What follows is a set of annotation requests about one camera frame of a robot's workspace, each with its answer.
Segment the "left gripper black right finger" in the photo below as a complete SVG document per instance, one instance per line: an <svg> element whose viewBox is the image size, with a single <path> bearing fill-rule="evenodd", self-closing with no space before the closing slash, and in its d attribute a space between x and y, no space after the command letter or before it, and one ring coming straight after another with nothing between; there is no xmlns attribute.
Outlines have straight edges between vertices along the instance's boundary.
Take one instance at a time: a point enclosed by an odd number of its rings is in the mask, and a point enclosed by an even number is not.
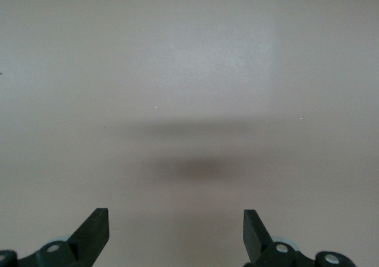
<svg viewBox="0 0 379 267"><path fill-rule="evenodd" d="M355 266L345 255L322 251L311 259L297 247L283 240L274 240L256 210L243 213L243 242L249 257L246 266Z"/></svg>

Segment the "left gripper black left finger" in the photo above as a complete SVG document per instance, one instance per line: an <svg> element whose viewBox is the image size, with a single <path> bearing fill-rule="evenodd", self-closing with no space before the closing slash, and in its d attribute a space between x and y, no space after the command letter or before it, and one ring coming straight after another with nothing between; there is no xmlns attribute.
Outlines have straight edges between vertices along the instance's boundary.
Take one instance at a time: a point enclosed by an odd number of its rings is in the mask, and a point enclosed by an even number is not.
<svg viewBox="0 0 379 267"><path fill-rule="evenodd" d="M96 208L66 240L55 240L24 258L1 250L1 266L93 266L109 240L107 208Z"/></svg>

